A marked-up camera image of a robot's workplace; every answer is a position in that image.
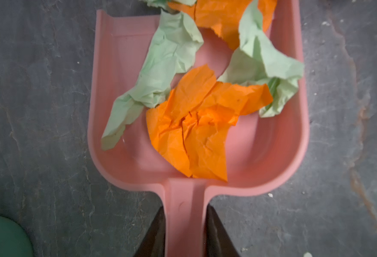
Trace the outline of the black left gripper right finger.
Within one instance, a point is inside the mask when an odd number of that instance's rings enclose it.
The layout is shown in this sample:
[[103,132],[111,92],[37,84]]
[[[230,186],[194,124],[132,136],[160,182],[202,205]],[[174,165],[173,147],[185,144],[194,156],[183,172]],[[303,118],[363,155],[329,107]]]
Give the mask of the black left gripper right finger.
[[206,211],[206,256],[240,257],[235,249],[215,208],[207,206]]

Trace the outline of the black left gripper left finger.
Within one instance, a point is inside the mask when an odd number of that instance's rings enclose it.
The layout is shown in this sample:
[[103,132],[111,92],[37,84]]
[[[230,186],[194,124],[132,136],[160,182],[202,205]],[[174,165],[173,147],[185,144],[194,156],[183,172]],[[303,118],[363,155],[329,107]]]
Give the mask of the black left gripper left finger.
[[134,257],[165,257],[166,217],[161,207]]

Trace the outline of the pink plastic dustpan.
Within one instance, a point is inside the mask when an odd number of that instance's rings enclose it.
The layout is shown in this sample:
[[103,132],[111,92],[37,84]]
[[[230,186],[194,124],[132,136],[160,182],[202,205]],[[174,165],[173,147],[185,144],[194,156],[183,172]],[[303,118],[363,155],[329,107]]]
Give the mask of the pink plastic dustpan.
[[103,151],[101,137],[114,100],[131,89],[159,16],[96,18],[88,147],[100,174],[116,187],[150,191],[162,200],[166,216],[166,256],[203,257],[206,208],[218,195],[258,196],[285,183],[298,169],[309,141],[305,81],[280,115],[239,118],[226,140],[228,181],[192,179],[175,170],[151,145],[141,115],[115,148]]

